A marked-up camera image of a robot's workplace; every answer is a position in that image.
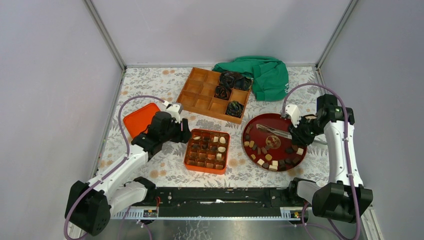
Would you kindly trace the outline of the orange chocolate box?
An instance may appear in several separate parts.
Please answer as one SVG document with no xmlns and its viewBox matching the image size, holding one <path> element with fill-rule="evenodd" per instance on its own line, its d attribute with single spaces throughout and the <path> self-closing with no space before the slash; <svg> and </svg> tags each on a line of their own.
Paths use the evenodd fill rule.
<svg viewBox="0 0 424 240">
<path fill-rule="evenodd" d="M 209 142 L 203 141 L 204 137 L 210 137 Z M 214 137 L 219 137 L 218 142 L 213 142 Z M 220 137 L 226 139 L 226 144 L 220 143 Z M 224 175 L 227 168 L 230 140 L 231 137 L 227 132 L 194 128 L 191 131 L 191 139 L 187 143 L 184 166 L 190 171 Z M 225 147 L 226 151 L 218 152 L 218 147 Z M 216 159 L 218 153 L 222 154 L 221 161 Z"/>
</svg>

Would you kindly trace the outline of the orange box lid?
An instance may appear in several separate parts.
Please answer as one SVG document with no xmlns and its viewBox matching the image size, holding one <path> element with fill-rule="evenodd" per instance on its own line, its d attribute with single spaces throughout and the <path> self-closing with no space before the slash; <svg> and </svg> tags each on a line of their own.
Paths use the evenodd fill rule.
<svg viewBox="0 0 424 240">
<path fill-rule="evenodd" d="M 131 136 L 135 138 L 141 132 L 147 129 L 152 122 L 152 118 L 160 109 L 155 103 L 149 103 L 142 108 L 128 114 L 123 118 L 123 123 Z"/>
</svg>

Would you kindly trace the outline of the red round plate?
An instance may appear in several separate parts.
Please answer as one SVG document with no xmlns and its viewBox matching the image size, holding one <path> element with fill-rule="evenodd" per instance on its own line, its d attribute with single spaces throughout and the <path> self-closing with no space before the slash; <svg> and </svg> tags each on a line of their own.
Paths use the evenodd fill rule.
<svg viewBox="0 0 424 240">
<path fill-rule="evenodd" d="M 290 119 L 277 113 L 265 113 L 251 119 L 242 132 L 242 145 L 249 159 L 262 169 L 286 172 L 297 167 L 305 158 L 305 146 L 292 145 L 291 139 L 256 129 L 256 124 L 267 125 L 289 132 Z"/>
</svg>

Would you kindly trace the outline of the metal serving tongs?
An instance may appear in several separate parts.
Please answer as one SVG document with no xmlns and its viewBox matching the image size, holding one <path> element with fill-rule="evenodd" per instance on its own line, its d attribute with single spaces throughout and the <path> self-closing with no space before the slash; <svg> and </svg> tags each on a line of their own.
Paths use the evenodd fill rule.
<svg viewBox="0 0 424 240">
<path fill-rule="evenodd" d="M 292 136 L 289 132 L 284 131 L 284 130 L 280 130 L 280 129 L 277 129 L 277 128 L 273 128 L 273 127 L 270 127 L 268 125 L 256 124 L 256 129 L 261 131 L 261 132 L 264 132 L 264 133 L 274 134 L 276 136 L 283 137 L 283 138 L 290 139 L 290 140 L 292 139 Z"/>
</svg>

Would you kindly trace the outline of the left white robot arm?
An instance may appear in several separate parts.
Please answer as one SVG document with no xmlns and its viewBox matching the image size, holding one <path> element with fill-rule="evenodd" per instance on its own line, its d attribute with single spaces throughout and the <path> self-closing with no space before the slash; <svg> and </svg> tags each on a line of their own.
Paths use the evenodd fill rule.
<svg viewBox="0 0 424 240">
<path fill-rule="evenodd" d="M 122 160 L 87 182 L 78 180 L 71 186 L 64 214 L 65 237 L 70 239 L 69 223 L 96 236 L 106 228 L 111 217 L 126 207 L 138 202 L 144 206 L 152 204 L 154 190 L 138 181 L 122 186 L 124 180 L 160 152 L 164 143 L 185 144 L 191 136 L 187 118 L 177 120 L 174 113 L 156 112 L 147 131 L 141 132 L 127 145 Z"/>
</svg>

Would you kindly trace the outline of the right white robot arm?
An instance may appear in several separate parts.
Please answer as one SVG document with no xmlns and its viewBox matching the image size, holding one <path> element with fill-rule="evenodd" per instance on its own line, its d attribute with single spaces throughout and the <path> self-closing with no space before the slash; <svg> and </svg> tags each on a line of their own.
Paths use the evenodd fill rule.
<svg viewBox="0 0 424 240">
<path fill-rule="evenodd" d="M 354 149 L 354 113 L 343 108 L 336 96 L 317 98 L 317 113 L 302 116 L 297 105 L 287 104 L 283 112 L 291 120 L 291 142 L 300 147 L 311 145 L 316 136 L 324 135 L 329 157 L 329 177 L 325 186 L 312 180 L 294 178 L 289 184 L 287 201 L 299 206 L 311 204 L 316 217 L 356 223 L 373 201 L 373 192 L 364 187 Z"/>
</svg>

